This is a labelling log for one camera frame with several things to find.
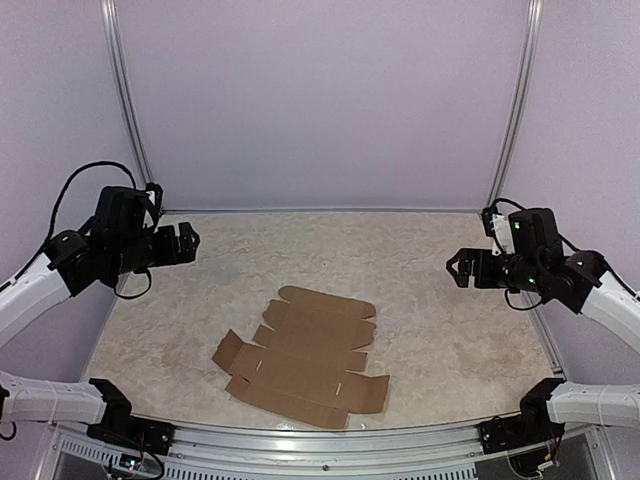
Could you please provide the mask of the brown cardboard box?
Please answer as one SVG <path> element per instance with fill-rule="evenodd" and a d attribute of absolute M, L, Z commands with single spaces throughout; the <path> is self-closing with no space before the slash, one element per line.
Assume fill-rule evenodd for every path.
<path fill-rule="evenodd" d="M 380 414 L 390 378 L 367 376 L 373 304 L 283 286 L 251 341 L 228 331 L 212 356 L 232 397 L 314 427 L 342 430 L 352 414 Z"/>

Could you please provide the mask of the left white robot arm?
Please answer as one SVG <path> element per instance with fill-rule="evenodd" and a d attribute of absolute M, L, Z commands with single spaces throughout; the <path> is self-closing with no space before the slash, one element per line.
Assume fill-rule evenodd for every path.
<path fill-rule="evenodd" d="M 34 320 L 99 282 L 116 288 L 126 274 L 195 261 L 200 236 L 188 222 L 162 226 L 163 190 L 107 186 L 95 213 L 78 230 L 45 241 L 35 259 L 1 287 L 1 342 L 9 343 Z M 110 381 L 64 383 L 1 374 L 4 423 L 76 422 L 91 435 L 133 443 L 140 424 L 131 403 Z"/>

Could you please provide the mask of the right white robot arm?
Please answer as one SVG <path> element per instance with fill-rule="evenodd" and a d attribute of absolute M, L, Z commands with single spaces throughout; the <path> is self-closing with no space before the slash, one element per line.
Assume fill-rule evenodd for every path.
<path fill-rule="evenodd" d="M 446 269 L 460 288 L 500 290 L 506 296 L 533 293 L 545 305 L 557 301 L 572 313 L 639 348 L 639 294 L 594 250 L 563 237 L 549 208 L 516 206 L 503 215 L 495 204 L 481 213 L 489 249 L 462 248 Z M 636 385 L 582 385 L 545 378 L 521 399 L 515 416 L 479 426 L 487 453 L 558 441 L 568 423 L 637 429 Z"/>

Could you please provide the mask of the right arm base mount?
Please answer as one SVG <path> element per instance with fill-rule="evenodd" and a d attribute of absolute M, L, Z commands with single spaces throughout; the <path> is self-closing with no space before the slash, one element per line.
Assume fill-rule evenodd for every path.
<path fill-rule="evenodd" d="M 493 417 L 477 426 L 485 455 L 505 452 L 561 438 L 565 425 L 549 420 L 524 420 L 521 414 Z"/>

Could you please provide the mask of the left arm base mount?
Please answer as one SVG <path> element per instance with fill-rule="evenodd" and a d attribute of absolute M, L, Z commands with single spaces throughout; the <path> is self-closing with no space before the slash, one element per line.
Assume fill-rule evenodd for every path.
<path fill-rule="evenodd" d="M 111 426 L 89 425 L 87 436 L 112 445 L 145 453 L 167 455 L 174 439 L 176 426 L 147 418 L 130 416 Z"/>

